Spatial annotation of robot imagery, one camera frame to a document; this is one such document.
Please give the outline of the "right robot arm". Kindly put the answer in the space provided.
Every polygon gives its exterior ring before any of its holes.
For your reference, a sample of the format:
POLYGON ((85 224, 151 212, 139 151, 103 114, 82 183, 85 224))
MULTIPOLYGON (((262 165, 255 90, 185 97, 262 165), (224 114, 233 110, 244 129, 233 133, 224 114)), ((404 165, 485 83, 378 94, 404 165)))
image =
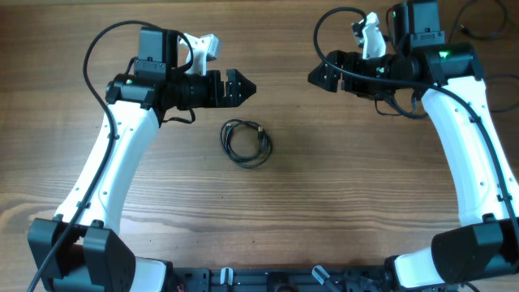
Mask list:
POLYGON ((388 10, 387 32, 362 13, 352 32, 355 52, 320 55, 308 76, 326 91, 384 101, 397 116, 395 93, 411 89, 434 124, 457 192, 460 225, 429 247, 395 255, 375 273, 345 274, 346 289, 441 291, 518 271, 518 184, 488 109, 483 69, 474 47, 454 44, 440 27, 434 1, 406 1, 388 10))

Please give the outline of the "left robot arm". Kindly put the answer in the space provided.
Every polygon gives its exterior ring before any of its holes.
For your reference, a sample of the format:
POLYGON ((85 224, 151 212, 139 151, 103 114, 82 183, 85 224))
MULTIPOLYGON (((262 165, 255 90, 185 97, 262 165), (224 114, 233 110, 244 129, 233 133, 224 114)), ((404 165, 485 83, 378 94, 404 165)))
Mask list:
POLYGON ((51 219, 35 219, 28 244, 48 291, 184 291, 167 260, 138 257, 119 237, 123 205, 139 162, 170 109, 234 108, 255 94, 239 71, 210 71, 213 35, 140 23, 139 52, 97 97, 100 133, 67 198, 51 219))

